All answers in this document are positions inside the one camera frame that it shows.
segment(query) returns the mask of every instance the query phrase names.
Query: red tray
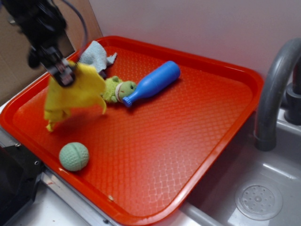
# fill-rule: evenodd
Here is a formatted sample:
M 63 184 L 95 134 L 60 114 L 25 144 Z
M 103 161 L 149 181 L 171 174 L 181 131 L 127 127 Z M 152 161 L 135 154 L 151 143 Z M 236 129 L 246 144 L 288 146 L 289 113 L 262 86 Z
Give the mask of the red tray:
M 131 108 L 109 105 L 105 115 L 99 106 L 74 109 L 49 133 L 46 74 L 5 107 L 0 123 L 115 221 L 152 224 L 180 206 L 220 155 L 257 106 L 263 81 L 243 67 L 134 40 L 97 41 L 108 56 L 118 53 L 108 77 L 138 83 L 168 60 L 179 65 L 181 76 Z M 58 159 L 69 142 L 90 153 L 88 165 L 75 173 Z

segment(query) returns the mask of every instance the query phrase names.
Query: sink drain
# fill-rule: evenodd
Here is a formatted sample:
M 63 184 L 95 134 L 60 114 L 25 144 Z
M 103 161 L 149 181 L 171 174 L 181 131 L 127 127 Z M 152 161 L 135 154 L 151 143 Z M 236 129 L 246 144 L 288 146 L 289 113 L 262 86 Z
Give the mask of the sink drain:
M 237 189 L 235 203 L 239 211 L 248 218 L 268 220 L 281 211 L 282 195 L 273 185 L 252 180 Z

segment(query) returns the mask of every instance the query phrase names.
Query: yellow towel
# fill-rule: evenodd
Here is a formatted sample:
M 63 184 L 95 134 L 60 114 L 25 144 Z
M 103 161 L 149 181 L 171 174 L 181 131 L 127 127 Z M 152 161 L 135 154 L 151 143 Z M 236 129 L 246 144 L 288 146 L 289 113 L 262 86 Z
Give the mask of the yellow towel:
M 70 109 L 90 107 L 99 104 L 103 114 L 107 109 L 101 97 L 105 91 L 105 81 L 95 67 L 77 63 L 74 71 L 75 82 L 69 87 L 61 87 L 52 77 L 49 79 L 48 93 L 44 108 L 44 119 L 48 120 L 47 129 L 52 132 L 56 122 L 71 116 Z

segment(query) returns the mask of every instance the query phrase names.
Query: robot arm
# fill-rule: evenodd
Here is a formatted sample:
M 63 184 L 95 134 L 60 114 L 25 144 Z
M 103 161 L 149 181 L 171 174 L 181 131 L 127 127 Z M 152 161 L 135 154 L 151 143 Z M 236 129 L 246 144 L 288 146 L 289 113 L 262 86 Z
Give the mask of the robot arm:
M 73 84 L 74 73 L 57 44 L 66 21 L 53 1 L 2 0 L 2 4 L 32 45 L 29 66 L 35 68 L 41 63 L 61 86 Z

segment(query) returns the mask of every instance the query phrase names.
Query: gray faucet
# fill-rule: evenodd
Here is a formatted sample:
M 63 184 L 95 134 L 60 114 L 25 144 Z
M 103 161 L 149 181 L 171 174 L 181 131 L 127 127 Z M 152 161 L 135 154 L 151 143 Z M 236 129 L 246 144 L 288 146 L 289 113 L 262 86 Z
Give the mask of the gray faucet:
M 292 73 L 293 82 L 287 86 Z M 269 69 L 255 120 L 255 146 L 259 150 L 269 151 L 276 146 L 276 122 L 283 97 L 287 101 L 285 119 L 301 125 L 300 38 L 289 40 L 280 49 Z

